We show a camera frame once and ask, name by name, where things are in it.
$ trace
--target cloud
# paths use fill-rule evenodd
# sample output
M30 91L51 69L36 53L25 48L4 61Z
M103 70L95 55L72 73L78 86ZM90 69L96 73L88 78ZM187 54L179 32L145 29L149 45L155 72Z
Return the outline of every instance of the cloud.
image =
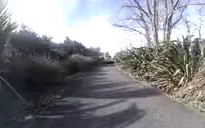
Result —
M112 55L129 45L129 41L133 42L134 46L139 45L134 44L139 40L137 36L116 29L110 24L109 18L114 7L107 7L109 0L104 1L106 5L103 7L107 8L104 12L101 12L101 0L87 1L90 8L87 8L85 13L80 13L83 12L83 1L80 0L9 0L9 8L13 19L30 26L39 34L51 35L56 42L62 42L66 36L70 36L87 47L101 47L102 51L109 51ZM83 18L78 15L75 19L70 18L74 12L80 13Z

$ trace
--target road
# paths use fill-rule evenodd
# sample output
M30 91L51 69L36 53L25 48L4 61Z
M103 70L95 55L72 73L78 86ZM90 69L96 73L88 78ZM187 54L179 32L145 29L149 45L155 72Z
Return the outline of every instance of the road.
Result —
M82 73L44 114L25 128L205 128L205 115L114 66Z

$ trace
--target tree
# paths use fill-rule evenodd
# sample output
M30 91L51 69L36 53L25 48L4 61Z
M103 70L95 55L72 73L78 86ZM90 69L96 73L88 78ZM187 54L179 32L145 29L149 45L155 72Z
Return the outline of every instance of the tree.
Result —
M147 45L159 44L159 32L170 40L172 30L179 24L190 0L126 0L121 9L127 17L114 25L143 35Z
M109 54L109 52L105 53L105 59L110 60L111 59L111 55Z

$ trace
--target bush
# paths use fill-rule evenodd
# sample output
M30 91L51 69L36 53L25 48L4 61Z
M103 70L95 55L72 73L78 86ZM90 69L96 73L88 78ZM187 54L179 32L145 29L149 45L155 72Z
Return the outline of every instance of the bush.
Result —
M205 55L205 40L190 37L164 41L155 48L132 48L116 54L116 61L135 76L154 82L154 86L176 94L194 78Z

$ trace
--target white sky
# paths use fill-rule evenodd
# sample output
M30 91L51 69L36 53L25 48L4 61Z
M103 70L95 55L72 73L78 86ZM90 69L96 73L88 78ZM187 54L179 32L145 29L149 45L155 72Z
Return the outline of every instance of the white sky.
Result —
M112 55L120 51L121 48L130 46L130 44L132 46L141 45L139 42L142 40L139 36L124 32L111 25L110 18L115 15L112 9L108 9L108 11L104 9L104 13L100 14L91 14L86 20L69 20L80 1L9 0L9 9L13 13L13 19L17 22L28 25L39 34L51 35L55 42L62 42L66 36L69 36L87 47L99 46L103 52L108 51ZM102 0L83 1L93 3ZM191 18L197 20L193 13ZM185 35L183 31L185 32L182 28L175 30L173 36L181 37L181 35Z

